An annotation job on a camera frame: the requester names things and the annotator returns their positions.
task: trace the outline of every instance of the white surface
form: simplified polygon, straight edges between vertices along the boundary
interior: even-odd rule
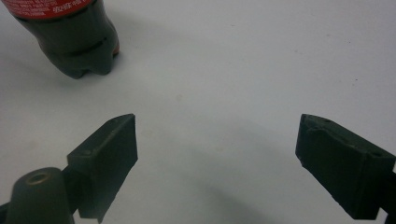
[[[396,154],[393,0],[111,0],[107,77],[62,75],[0,6],[0,203],[106,120],[139,161],[104,223],[354,221],[294,156],[314,114]]]

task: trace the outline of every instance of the plastic bottle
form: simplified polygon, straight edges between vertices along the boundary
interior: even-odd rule
[[[103,0],[1,0],[63,73],[106,75],[119,53],[116,29]]]

